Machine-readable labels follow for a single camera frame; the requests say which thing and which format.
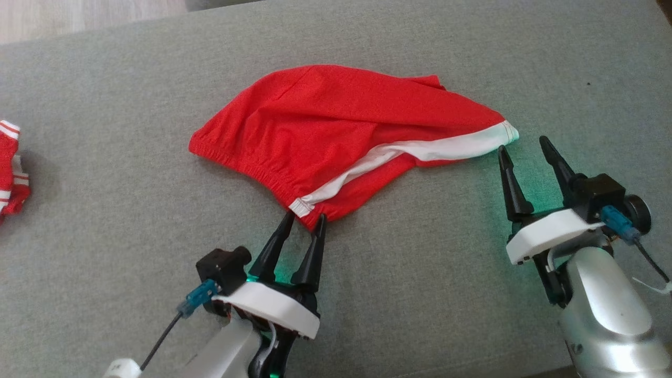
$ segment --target gray robot arm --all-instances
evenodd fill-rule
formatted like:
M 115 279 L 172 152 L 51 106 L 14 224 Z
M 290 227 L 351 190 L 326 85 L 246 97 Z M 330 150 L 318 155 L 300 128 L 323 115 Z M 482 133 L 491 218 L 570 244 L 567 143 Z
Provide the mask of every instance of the gray robot arm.
M 507 243 L 511 263 L 532 261 L 549 302 L 563 308 L 560 326 L 581 377 L 671 378 L 672 358 L 611 248 L 617 238 L 637 244 L 662 272 L 639 244 L 650 231 L 648 207 L 639 197 L 626 196 L 625 188 L 606 174 L 576 174 L 548 138 L 540 143 L 563 197 L 562 208 L 543 213 L 535 213 L 525 199 L 506 148 L 499 148 L 507 216 L 513 223 Z M 559 258 L 565 261 L 556 264 Z M 669 278 L 661 276 L 669 286 Z
M 114 361 L 103 378 L 138 378 L 165 335 L 181 317 L 203 305 L 206 311 L 229 318 L 183 369 L 185 378 L 282 378 L 297 338 L 313 340 L 320 326 L 316 293 L 319 289 L 327 218 L 320 215 L 311 242 L 290 283 L 276 282 L 274 270 L 294 222 L 288 212 L 259 257 L 245 273 L 252 256 L 244 247 L 214 250 L 196 263 L 203 284 L 178 307 L 178 315 L 147 360 L 138 366 L 130 358 Z

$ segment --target red and white clothing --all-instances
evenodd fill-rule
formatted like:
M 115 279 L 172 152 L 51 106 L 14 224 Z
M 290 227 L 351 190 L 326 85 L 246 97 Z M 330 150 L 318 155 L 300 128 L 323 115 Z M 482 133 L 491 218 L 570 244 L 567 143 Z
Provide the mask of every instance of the red and white clothing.
M 6 120 L 0 121 L 0 217 L 21 212 L 30 195 L 28 175 L 21 167 L 19 149 L 21 130 Z
M 398 78 L 336 65 L 263 77 L 194 133 L 192 153 L 251 176 L 312 228 L 334 221 L 417 166 L 518 139 L 496 111 L 436 76 Z

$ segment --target gray fabric surface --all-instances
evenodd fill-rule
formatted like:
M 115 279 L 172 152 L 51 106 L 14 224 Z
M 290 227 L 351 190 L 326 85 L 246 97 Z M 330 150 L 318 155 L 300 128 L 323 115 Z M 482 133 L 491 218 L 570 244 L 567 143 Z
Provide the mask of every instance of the gray fabric surface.
M 259 0 L 185 0 L 187 10 L 190 12 L 201 11 L 203 9 L 212 9 L 217 7 L 226 7 L 229 5 L 238 5 L 250 3 Z
M 672 271 L 672 28 L 654 1 L 287 1 L 0 47 L 0 116 L 34 195 L 0 227 L 3 377 L 97 377 L 142 360 L 212 248 L 256 254 L 283 215 L 261 185 L 190 155 L 191 134 L 277 69 L 335 63 L 442 83 L 500 111 L 538 209 L 559 204 L 537 138 L 653 208 Z M 570 363 L 534 267 L 511 266 L 494 154 L 415 169 L 329 227 L 314 342 L 291 377 L 517 377 Z M 281 259 L 298 265 L 295 227 Z M 626 274 L 656 278 L 632 250 Z M 664 340 L 669 298 L 642 290 Z M 178 323 L 169 377 L 217 329 Z

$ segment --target blue connector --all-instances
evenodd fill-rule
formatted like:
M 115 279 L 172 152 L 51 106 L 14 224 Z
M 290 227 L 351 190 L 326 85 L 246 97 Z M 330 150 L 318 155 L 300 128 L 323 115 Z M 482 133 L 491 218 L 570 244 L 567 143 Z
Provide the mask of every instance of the blue connector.
M 639 240 L 642 236 L 642 233 L 632 226 L 632 222 L 612 205 L 602 208 L 601 218 L 604 224 L 628 245 L 633 245 L 635 240 Z
M 189 316 L 192 316 L 198 307 L 210 302 L 210 298 L 215 294 L 217 294 L 217 284 L 213 280 L 205 280 L 199 287 L 190 292 L 186 299 L 177 306 L 177 311 L 186 319 Z

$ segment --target wooden floor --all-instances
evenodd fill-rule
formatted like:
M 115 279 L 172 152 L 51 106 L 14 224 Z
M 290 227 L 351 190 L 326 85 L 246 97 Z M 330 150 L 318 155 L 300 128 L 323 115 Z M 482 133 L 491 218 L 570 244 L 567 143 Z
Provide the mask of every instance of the wooden floor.
M 186 12 L 185 0 L 0 0 L 0 44 Z

